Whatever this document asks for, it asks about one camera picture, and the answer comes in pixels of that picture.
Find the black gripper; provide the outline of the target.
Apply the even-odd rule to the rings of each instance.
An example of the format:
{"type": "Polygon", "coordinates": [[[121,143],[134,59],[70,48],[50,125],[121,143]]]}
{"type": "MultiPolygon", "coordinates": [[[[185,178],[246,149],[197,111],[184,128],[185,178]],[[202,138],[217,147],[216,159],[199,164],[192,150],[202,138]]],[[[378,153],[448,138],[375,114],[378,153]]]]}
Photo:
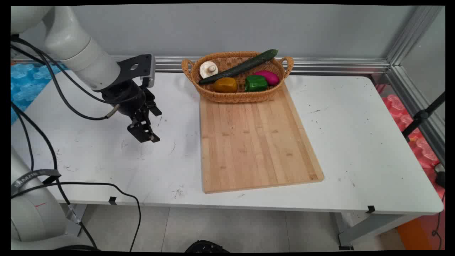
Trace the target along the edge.
{"type": "Polygon", "coordinates": [[[151,128],[149,113],[161,116],[162,112],[149,89],[141,89],[133,80],[127,80],[102,90],[101,96],[114,107],[118,104],[118,112],[130,117],[132,123],[127,126],[127,131],[140,143],[160,141],[151,128]]]}

